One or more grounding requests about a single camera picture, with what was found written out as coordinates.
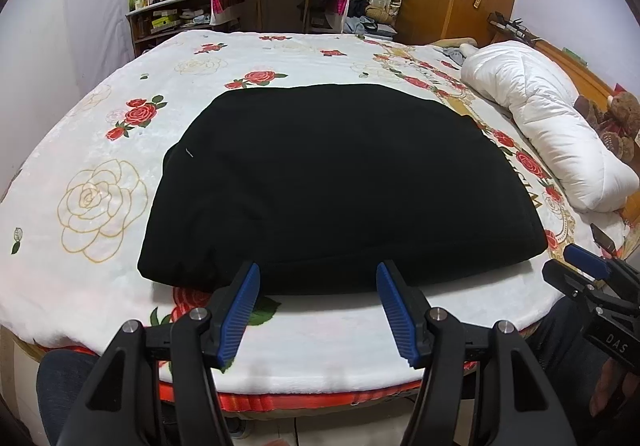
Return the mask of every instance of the blue gripper pad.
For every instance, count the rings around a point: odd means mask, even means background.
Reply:
[[[567,263],[577,267],[596,280],[606,280],[609,277],[609,268],[603,258],[574,243],[566,246],[562,255]]]
[[[416,344],[414,321],[384,263],[380,263],[376,270],[376,288],[385,309],[386,320],[394,335],[398,352],[409,362],[410,366],[420,368],[418,366],[420,353]]]
[[[220,328],[218,364],[226,368],[235,358],[260,291],[260,269],[252,264]]]

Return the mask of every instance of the silver bolt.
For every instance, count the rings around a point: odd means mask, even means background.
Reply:
[[[498,321],[498,330],[502,334],[511,334],[514,330],[516,330],[516,327],[514,327],[513,323],[511,323],[510,321],[501,320]]]
[[[126,332],[127,334],[133,334],[135,331],[138,330],[138,327],[140,327],[140,323],[138,323],[135,320],[129,320],[124,322],[124,325],[122,326],[122,331]]]
[[[443,321],[447,319],[447,316],[449,316],[449,314],[442,307],[434,307],[429,311],[429,317],[432,320]]]
[[[196,307],[194,309],[191,309],[191,311],[189,312],[189,317],[192,320],[196,321],[204,320],[204,318],[207,317],[207,310],[204,307]]]

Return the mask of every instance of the person's leg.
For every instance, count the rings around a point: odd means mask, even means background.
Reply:
[[[52,446],[57,444],[71,406],[98,359],[72,350],[52,350],[40,362],[36,378],[38,407]]]
[[[592,424],[589,402],[608,358],[582,337],[581,327],[577,305],[564,297],[527,339],[578,439]]]

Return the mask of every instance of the folded black clothing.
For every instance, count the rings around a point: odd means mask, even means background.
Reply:
[[[270,293],[430,284],[546,249],[524,185],[475,121],[376,84],[223,93],[165,155],[138,269],[211,291],[254,260]]]

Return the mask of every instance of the white floral blanket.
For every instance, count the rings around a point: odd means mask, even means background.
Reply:
[[[477,98],[459,76],[431,47],[350,34],[191,31],[164,42],[82,99],[15,179],[0,205],[0,323],[30,343],[102,352],[129,318],[157,325],[204,304],[209,295],[154,284],[136,270],[162,156],[227,89],[328,82],[375,82],[440,101],[472,115],[504,151],[538,210],[548,251],[424,291],[431,304],[463,321],[533,323],[559,297],[542,280],[545,261],[560,257],[572,241],[598,252],[591,220],[569,207],[503,112]],[[481,180],[469,177],[468,186]],[[598,224],[622,243],[617,215],[598,215]],[[170,379],[169,365],[161,368],[161,377]],[[235,362],[215,378],[221,392],[312,394],[394,386],[419,379],[420,372],[398,355],[370,293],[259,299]]]

